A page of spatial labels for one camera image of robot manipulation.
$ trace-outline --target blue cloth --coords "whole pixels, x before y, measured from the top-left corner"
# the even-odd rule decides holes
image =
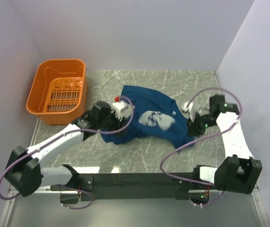
[[[125,134],[102,134],[105,142],[122,144],[135,137],[156,136],[171,141],[175,148],[179,148],[194,140],[187,136],[187,119],[174,99],[153,89],[127,85],[124,85],[121,95],[131,99],[135,106],[133,120]]]

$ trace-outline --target wire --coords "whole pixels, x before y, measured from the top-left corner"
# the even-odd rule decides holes
[[[39,149],[36,149],[36,150],[34,150],[34,151],[32,151],[32,152],[30,152],[30,153],[24,155],[23,157],[19,158],[18,160],[16,160],[15,162],[13,162],[11,165],[9,165],[9,166],[5,169],[5,171],[2,173],[2,175],[0,176],[0,185],[1,185],[1,182],[2,182],[3,178],[5,177],[5,175],[6,175],[6,174],[7,174],[7,173],[8,173],[8,172],[9,172],[16,164],[18,164],[18,163],[21,162],[22,160],[26,159],[27,157],[32,156],[33,154],[39,152],[40,150],[42,150],[42,149],[44,149],[44,148],[50,146],[51,144],[53,144],[54,142],[56,142],[57,140],[59,140],[60,138],[66,136],[66,135],[68,135],[68,134],[71,134],[71,133],[74,133],[74,132],[79,132],[79,131],[87,131],[87,132],[100,133],[100,134],[115,134],[115,133],[119,133],[119,132],[125,130],[125,129],[130,125],[130,123],[131,123],[131,121],[132,121],[132,119],[133,119],[133,116],[134,116],[134,106],[133,106],[132,101],[131,101],[128,97],[126,97],[126,96],[121,96],[120,98],[121,98],[121,99],[127,100],[127,102],[131,105],[131,110],[132,110],[131,117],[130,117],[128,123],[127,123],[124,127],[122,127],[121,129],[118,129],[118,130],[114,130],[114,131],[99,131],[99,130],[93,130],[93,129],[77,129],[77,130],[71,130],[71,131],[67,131],[67,132],[65,132],[65,133],[63,133],[63,134],[60,134],[59,136],[57,136],[57,137],[54,138],[53,140],[51,140],[51,141],[47,142],[46,144],[42,145]],[[89,205],[92,204],[92,202],[93,202],[93,196],[91,195],[91,193],[85,192],[85,191],[82,191],[82,190],[71,189],[71,188],[68,188],[68,187],[66,187],[66,186],[65,186],[65,188],[67,188],[67,189],[69,189],[69,190],[73,190],[73,191],[78,191],[78,192],[85,193],[85,194],[89,195],[89,196],[92,198],[91,202],[90,202],[88,205],[86,205],[86,206],[84,206],[84,207],[82,207],[82,208],[86,208],[86,207],[88,207]],[[11,196],[11,197],[5,197],[5,196],[3,196],[3,195],[1,194],[1,192],[0,192],[0,198],[3,199],[3,200],[12,200],[12,199],[18,197],[19,195],[20,195],[20,193],[17,193],[17,194],[15,194],[15,195]]]
[[[205,92],[205,91],[208,91],[208,90],[220,90],[220,91],[224,91],[226,93],[228,93],[229,95],[231,95],[237,102],[238,104],[238,107],[239,107],[239,115],[237,116],[236,120],[239,120],[241,115],[243,114],[243,106],[241,104],[241,102],[239,101],[239,99],[236,97],[236,95],[234,95],[232,92],[226,90],[226,89],[223,89],[223,88],[218,88],[218,87],[209,87],[209,88],[205,88],[201,91],[199,91],[197,94],[195,94],[189,101],[187,107],[189,107],[189,105],[191,104],[191,102],[193,102],[193,100],[198,96],[200,95],[201,93]],[[173,175],[173,174],[169,174],[168,172],[166,172],[164,169],[163,169],[163,163],[169,158],[171,157],[172,155],[174,155],[175,153],[177,153],[178,151],[194,144],[194,143],[197,143],[197,142],[200,142],[200,141],[203,141],[203,140],[208,140],[210,138],[214,138],[214,137],[217,137],[217,136],[220,136],[228,131],[230,131],[235,125],[237,124],[237,121],[235,121],[228,129],[222,131],[222,132],[218,132],[218,133],[215,133],[213,135],[209,135],[209,136],[206,136],[206,137],[202,137],[202,138],[199,138],[199,139],[196,139],[196,140],[193,140],[185,145],[182,145],[181,147],[175,149],[173,152],[169,153],[166,157],[163,158],[163,160],[161,161],[160,163],[160,170],[166,174],[167,176],[170,176],[170,177],[173,177],[173,178],[176,178],[176,179],[179,179],[179,180],[182,180],[182,181],[189,181],[189,182],[193,182],[193,183],[199,183],[199,184],[204,184],[204,185],[210,185],[210,186],[214,186],[212,183],[208,183],[208,182],[203,182],[203,181],[197,181],[197,180],[192,180],[192,179],[188,179],[188,178],[184,178],[184,177],[180,177],[180,176],[176,176],[176,175]],[[208,204],[205,204],[204,206],[206,205],[210,205],[212,203],[214,203],[215,201],[217,201],[223,194],[224,192],[222,192],[216,199],[214,199],[212,202],[208,203]]]

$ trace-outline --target floor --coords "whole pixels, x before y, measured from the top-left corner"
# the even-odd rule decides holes
[[[116,70],[88,71],[88,93],[86,109],[99,101],[113,102],[120,95],[123,85],[136,85],[156,89],[175,99],[181,107],[194,94],[207,87],[218,87],[213,71],[173,71],[173,70]],[[194,103],[208,107],[208,98],[218,93],[207,91],[197,97]],[[65,126],[48,126],[39,123],[35,144],[44,141]],[[208,128],[207,134],[218,131]],[[160,172],[162,158],[173,151],[173,145],[155,137],[134,139],[125,145],[106,144],[100,135],[95,135],[77,144],[50,162],[48,167],[70,164],[82,167],[91,173],[151,173]],[[221,137],[197,143],[172,156],[164,167],[170,172],[192,172],[197,164],[219,166],[225,158]]]

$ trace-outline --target white graphic print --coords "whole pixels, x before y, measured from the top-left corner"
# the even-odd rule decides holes
[[[175,119],[161,112],[146,111],[138,122],[149,127],[159,126],[163,131],[167,131],[175,123]]]

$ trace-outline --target gray wall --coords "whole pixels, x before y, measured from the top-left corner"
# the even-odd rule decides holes
[[[256,0],[218,70],[221,87],[243,103],[243,131],[263,170],[259,180],[270,219],[270,0]]]
[[[38,64],[31,38],[7,0],[0,0],[0,174],[17,145],[29,144],[36,118],[25,105]],[[8,191],[4,181],[2,191]],[[0,213],[4,202],[0,200]]]
[[[108,70],[216,70],[254,2],[11,1],[45,60]]]

